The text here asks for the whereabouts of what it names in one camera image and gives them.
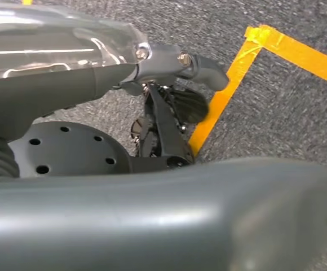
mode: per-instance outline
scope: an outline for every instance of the yellow floor marking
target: yellow floor marking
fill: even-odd
[[[248,27],[245,36],[246,40],[228,71],[231,82],[224,90],[214,95],[209,104],[209,115],[199,123],[190,138],[189,144],[194,155],[198,154],[261,48],[327,81],[327,55],[267,25]]]
[[[327,81],[327,55],[267,25],[261,28],[270,31],[264,48]]]
[[[228,76],[230,78],[228,85],[224,90],[217,92],[212,97],[209,104],[209,115],[203,122],[199,123],[188,141],[194,155],[198,154],[202,145],[205,143],[209,134],[228,104],[228,101],[235,93],[263,47],[258,44],[252,37],[252,32],[247,31],[246,36],[248,36],[248,38],[243,44],[228,71]]]

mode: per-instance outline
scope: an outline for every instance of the clear plastic panel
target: clear plastic panel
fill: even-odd
[[[0,3],[0,78],[138,63],[150,48],[129,23],[55,6]]]

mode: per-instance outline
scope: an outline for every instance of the bolt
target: bolt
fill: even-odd
[[[149,54],[150,52],[148,51],[148,49],[145,47],[140,47],[138,48],[137,51],[136,51],[136,57],[137,57],[137,59],[139,60],[147,59]]]
[[[179,57],[179,62],[183,66],[190,66],[191,64],[191,58],[188,53],[181,52]]]

